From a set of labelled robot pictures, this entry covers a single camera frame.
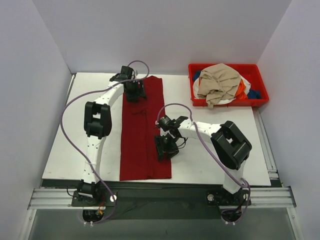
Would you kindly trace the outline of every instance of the wall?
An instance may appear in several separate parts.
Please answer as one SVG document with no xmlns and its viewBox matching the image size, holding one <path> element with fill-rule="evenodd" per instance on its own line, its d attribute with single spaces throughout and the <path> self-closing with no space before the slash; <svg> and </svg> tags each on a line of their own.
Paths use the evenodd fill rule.
<svg viewBox="0 0 320 240">
<path fill-rule="evenodd" d="M 0 4 L 0 239 L 18 239 L 71 74 L 31 0 Z"/>
<path fill-rule="evenodd" d="M 140 59 L 186 74 L 192 62 L 256 63 L 291 0 L 33 2 L 73 73 Z"/>
<path fill-rule="evenodd" d="M 258 66 L 270 102 L 262 119 L 305 239 L 319 239 L 320 1 L 293 0 Z"/>
</svg>

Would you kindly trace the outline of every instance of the red plastic bin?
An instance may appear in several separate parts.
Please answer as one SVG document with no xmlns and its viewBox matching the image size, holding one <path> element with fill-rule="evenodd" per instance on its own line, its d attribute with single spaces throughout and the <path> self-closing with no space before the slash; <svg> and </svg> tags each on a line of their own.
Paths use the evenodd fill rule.
<svg viewBox="0 0 320 240">
<path fill-rule="evenodd" d="M 205 99 L 197 99 L 194 95 L 193 85 L 194 81 L 192 80 L 193 75 L 196 71 L 201 71 L 209 66 L 216 65 L 217 63 L 191 63 L 189 64 L 189 81 L 190 81 L 190 90 L 191 90 L 191 100 L 192 105 L 197 107 L 208 106 Z M 216 105 L 217 107 L 261 107 L 263 104 L 269 101 L 269 96 L 264 85 L 264 82 L 261 78 L 258 66 L 255 64 L 226 64 L 231 68 L 239 72 L 241 76 L 248 80 L 251 83 L 251 89 L 255 91 L 260 91 L 262 99 L 235 99 L 230 103 Z"/>
</svg>

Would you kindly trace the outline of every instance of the folded red fabric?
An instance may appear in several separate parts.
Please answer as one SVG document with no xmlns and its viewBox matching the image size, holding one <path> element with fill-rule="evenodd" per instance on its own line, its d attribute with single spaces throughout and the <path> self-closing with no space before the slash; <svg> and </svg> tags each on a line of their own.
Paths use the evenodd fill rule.
<svg viewBox="0 0 320 240">
<path fill-rule="evenodd" d="M 147 99 L 128 102 L 123 95 L 120 181 L 171 178 L 171 160 L 158 161 L 154 141 L 160 134 L 157 115 L 165 105 L 162 79 L 150 76 L 143 82 Z"/>
</svg>

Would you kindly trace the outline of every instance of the blue cloth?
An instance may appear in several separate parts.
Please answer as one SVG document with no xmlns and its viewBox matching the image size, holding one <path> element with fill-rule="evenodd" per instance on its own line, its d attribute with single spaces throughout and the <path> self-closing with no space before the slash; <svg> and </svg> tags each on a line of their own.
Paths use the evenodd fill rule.
<svg viewBox="0 0 320 240">
<path fill-rule="evenodd" d="M 252 89 L 249 90 L 249 93 L 247 94 L 247 96 L 248 96 L 248 99 L 262 99 L 260 92 Z"/>
<path fill-rule="evenodd" d="M 196 71 L 195 74 L 192 77 L 192 81 L 197 80 L 197 78 L 199 78 L 201 71 Z"/>
</svg>

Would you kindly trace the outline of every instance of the white cloth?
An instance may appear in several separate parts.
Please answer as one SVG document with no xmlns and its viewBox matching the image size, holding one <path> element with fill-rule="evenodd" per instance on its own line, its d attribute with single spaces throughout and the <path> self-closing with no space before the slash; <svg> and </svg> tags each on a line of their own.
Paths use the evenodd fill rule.
<svg viewBox="0 0 320 240">
<path fill-rule="evenodd" d="M 244 93 L 248 95 L 250 88 L 251 88 L 251 83 L 248 82 L 247 79 L 245 79 L 243 76 L 241 76 L 241 79 L 243 80 L 243 83 L 245 85 L 245 90 Z M 194 98 L 196 99 L 206 99 L 205 97 L 199 97 L 198 96 L 198 90 L 199 90 L 199 78 L 197 78 L 194 83 L 193 83 L 193 94 Z M 222 105 L 222 104 L 228 104 L 231 103 L 233 100 L 236 98 L 231 98 L 231 99 L 221 99 L 216 105 Z"/>
</svg>

